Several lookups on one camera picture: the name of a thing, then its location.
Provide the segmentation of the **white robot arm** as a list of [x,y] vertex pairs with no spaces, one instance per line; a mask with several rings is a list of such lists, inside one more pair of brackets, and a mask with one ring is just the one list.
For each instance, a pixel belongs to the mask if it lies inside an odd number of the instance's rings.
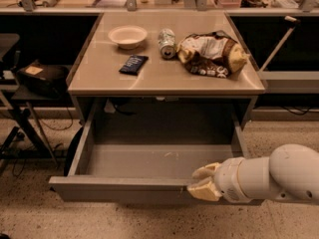
[[229,158],[195,170],[190,195],[230,203],[253,200],[319,203],[319,152],[300,144],[284,144],[270,155]]

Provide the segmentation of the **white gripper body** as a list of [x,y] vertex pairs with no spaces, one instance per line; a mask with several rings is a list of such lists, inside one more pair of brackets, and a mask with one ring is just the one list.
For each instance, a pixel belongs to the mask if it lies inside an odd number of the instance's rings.
[[214,183],[224,199],[230,203],[249,203],[239,184],[238,172],[243,157],[229,158],[224,161],[214,174]]

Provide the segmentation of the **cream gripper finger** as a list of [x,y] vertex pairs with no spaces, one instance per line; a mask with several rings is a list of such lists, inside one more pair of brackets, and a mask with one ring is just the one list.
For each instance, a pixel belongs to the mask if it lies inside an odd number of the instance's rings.
[[205,179],[208,177],[214,177],[214,175],[219,167],[220,167],[219,162],[214,162],[214,163],[202,166],[202,167],[196,169],[192,173],[192,177],[194,179]]
[[189,185],[187,191],[192,197],[205,201],[218,201],[222,196],[212,178],[206,178],[198,183]]

